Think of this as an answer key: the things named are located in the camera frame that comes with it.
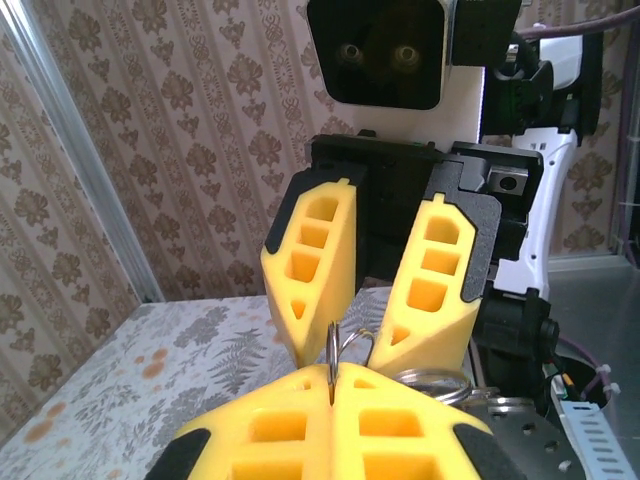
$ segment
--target key ring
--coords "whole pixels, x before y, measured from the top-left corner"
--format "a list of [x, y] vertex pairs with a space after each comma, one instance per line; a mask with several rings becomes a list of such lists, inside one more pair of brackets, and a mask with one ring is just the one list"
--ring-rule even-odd
[[472, 391], [471, 380], [464, 373], [455, 370], [411, 369], [400, 372], [393, 379], [445, 405], [458, 405]]
[[373, 352], [373, 345], [375, 342], [375, 336], [366, 328], [360, 328], [353, 332], [349, 337], [344, 341], [342, 345], [340, 345], [340, 334], [338, 330], [338, 325], [336, 323], [332, 323], [329, 325], [329, 330], [327, 333], [327, 347], [326, 347], [326, 357], [327, 363], [329, 364], [329, 388], [332, 391], [335, 389], [336, 381], [338, 379], [338, 362], [340, 361], [340, 355], [342, 352], [355, 342], [358, 338], [364, 337], [368, 338], [371, 341], [371, 348], [369, 349], [369, 353], [367, 355], [366, 360], [364, 361], [364, 365], [369, 363], [369, 358], [371, 357], [371, 353]]

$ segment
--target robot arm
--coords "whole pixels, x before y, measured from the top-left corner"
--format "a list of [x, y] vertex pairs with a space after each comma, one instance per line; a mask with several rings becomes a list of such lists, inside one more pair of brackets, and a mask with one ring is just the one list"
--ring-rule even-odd
[[[311, 165], [291, 180], [261, 254], [299, 370], [183, 427], [148, 480], [542, 478], [523, 474], [478, 418], [387, 378], [458, 369], [473, 334], [489, 384], [533, 398], [555, 348], [549, 239], [595, 124], [586, 82], [571, 81], [585, 73], [573, 54], [540, 45], [525, 74], [498, 70], [517, 49], [519, 7], [310, 0], [327, 91], [360, 133], [310, 139]], [[568, 73], [554, 81], [552, 62]], [[481, 131], [516, 135], [516, 148], [478, 145]], [[312, 365], [365, 276], [393, 281], [368, 368], [338, 372], [331, 334], [329, 365]]]

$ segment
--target yellow foam pad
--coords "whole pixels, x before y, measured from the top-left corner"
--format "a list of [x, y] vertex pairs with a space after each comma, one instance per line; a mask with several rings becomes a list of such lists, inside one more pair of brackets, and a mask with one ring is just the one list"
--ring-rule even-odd
[[360, 365], [313, 365], [186, 425], [211, 432], [189, 480], [479, 480], [453, 432], [489, 429]]
[[330, 418], [327, 367], [313, 365], [193, 420], [176, 438], [211, 432], [189, 480], [330, 479]]
[[341, 363], [332, 418], [331, 479], [479, 479], [453, 431], [456, 424], [490, 433], [460, 410], [360, 365]]
[[480, 307], [480, 299], [461, 298], [475, 235], [444, 195], [422, 202], [369, 368], [387, 376], [410, 368], [460, 368]]
[[273, 323], [296, 366], [311, 365], [355, 296], [356, 187], [347, 179], [298, 197], [279, 250], [261, 262]]

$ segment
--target fern pattern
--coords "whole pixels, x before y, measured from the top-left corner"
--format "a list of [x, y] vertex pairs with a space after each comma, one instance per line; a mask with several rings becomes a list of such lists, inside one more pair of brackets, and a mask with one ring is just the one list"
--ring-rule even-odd
[[[388, 293], [361, 291], [341, 338], [377, 331]], [[270, 317], [264, 297], [141, 306], [0, 449], [2, 478], [144, 478], [185, 423], [295, 370]], [[343, 360], [362, 362], [368, 346]]]
[[257, 328], [246, 332], [236, 332], [235, 337], [224, 340], [224, 347], [216, 357], [223, 358], [210, 370], [215, 371], [213, 378], [217, 384], [222, 384], [224, 389], [232, 395], [237, 395], [240, 388], [249, 379], [253, 370], [259, 365], [258, 361], [264, 359], [267, 348], [260, 343], [260, 333]]

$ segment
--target wallpaper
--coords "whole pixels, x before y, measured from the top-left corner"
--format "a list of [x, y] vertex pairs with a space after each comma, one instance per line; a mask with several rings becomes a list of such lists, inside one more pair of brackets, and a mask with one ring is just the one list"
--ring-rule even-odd
[[[258, 252], [305, 141], [354, 131], [323, 87], [306, 2], [31, 3], [167, 299], [263, 292]], [[537, 0], [519, 25], [620, 8]], [[567, 178], [554, 253], [607, 249], [626, 42], [607, 35], [600, 125]]]
[[140, 302], [0, 37], [2, 444]]

